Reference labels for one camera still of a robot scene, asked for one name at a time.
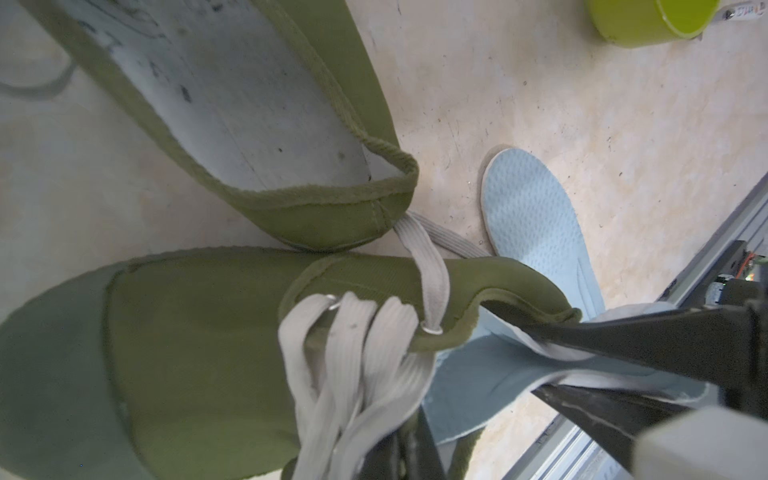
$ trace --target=white shoelace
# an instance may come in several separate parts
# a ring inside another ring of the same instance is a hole
[[[450,279],[433,241],[463,257],[488,254],[418,214],[405,214],[395,232],[421,275],[421,328],[439,335]],[[429,389],[435,354],[408,353],[419,327],[415,309],[394,296],[377,308],[352,292],[341,300],[315,294],[297,303],[280,324],[301,441],[293,480],[350,480],[366,453],[417,410]],[[310,361],[304,350],[307,333],[335,309],[323,357]]]

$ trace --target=stained floor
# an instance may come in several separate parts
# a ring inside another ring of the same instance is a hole
[[[65,64],[15,2],[0,5],[0,81]],[[503,144],[532,152],[571,197],[609,307],[655,300],[768,170],[765,18],[624,50],[598,37],[582,0],[349,7],[401,145],[422,169],[412,208],[488,248],[483,162]],[[279,244],[76,71],[52,101],[0,97],[0,245],[4,317],[118,260]],[[405,254],[391,234],[364,250]],[[553,415],[532,397],[500,414],[469,478],[501,478]]]

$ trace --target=shoe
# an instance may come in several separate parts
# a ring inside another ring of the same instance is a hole
[[[43,293],[0,325],[0,466],[28,480],[231,480],[282,468],[301,444],[294,478],[309,478],[302,468],[351,478],[418,408],[435,352],[470,337],[481,302],[522,319],[580,318],[539,273],[486,257],[440,261],[445,313],[418,329],[435,310],[432,274],[418,242],[403,242],[415,260],[167,253]],[[339,374],[360,365],[362,375]],[[323,382],[336,395],[330,415]],[[337,420],[341,436],[320,425]]]
[[[22,0],[186,172],[293,247],[382,236],[418,165],[343,0]]]

